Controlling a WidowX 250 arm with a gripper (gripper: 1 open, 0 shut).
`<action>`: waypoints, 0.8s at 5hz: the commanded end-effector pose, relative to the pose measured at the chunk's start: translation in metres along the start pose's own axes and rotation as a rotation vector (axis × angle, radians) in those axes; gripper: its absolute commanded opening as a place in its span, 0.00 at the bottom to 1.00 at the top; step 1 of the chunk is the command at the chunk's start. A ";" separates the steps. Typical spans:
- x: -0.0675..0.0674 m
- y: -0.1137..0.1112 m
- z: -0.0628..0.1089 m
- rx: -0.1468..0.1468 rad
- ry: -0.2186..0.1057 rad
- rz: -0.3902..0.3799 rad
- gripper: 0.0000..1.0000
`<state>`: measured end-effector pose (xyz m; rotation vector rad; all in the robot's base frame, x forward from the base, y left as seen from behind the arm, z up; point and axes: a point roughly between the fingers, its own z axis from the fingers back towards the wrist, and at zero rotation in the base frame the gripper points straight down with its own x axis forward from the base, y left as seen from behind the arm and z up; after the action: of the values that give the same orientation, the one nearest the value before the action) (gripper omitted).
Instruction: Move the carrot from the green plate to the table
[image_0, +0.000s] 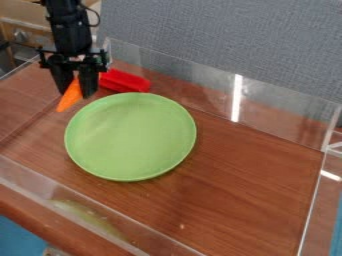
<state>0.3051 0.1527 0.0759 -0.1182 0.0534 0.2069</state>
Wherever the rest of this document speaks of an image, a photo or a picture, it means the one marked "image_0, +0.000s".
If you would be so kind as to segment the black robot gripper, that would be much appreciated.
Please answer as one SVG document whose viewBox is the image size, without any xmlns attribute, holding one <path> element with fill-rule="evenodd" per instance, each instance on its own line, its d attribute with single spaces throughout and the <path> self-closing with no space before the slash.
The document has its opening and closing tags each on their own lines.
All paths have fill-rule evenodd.
<svg viewBox="0 0 342 256">
<path fill-rule="evenodd" d="M 79 69 L 83 98 L 98 91 L 99 72 L 109 68 L 109 52 L 94 46 L 91 24 L 87 20 L 51 21 L 54 45 L 39 47 L 41 67 L 51 71 L 61 94 L 74 81 Z"/>
</svg>

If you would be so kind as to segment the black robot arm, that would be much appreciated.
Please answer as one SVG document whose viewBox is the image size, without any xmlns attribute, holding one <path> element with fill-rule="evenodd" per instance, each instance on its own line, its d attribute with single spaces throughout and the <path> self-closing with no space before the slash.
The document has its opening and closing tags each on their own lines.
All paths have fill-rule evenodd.
<svg viewBox="0 0 342 256">
<path fill-rule="evenodd" d="M 54 46 L 39 47 L 41 67 L 49 69 L 62 95 L 66 94 L 79 72 L 82 96 L 90 98 L 98 91 L 99 73 L 110 66 L 109 51 L 94 46 L 87 11 L 82 0 L 41 0 L 53 30 Z"/>
</svg>

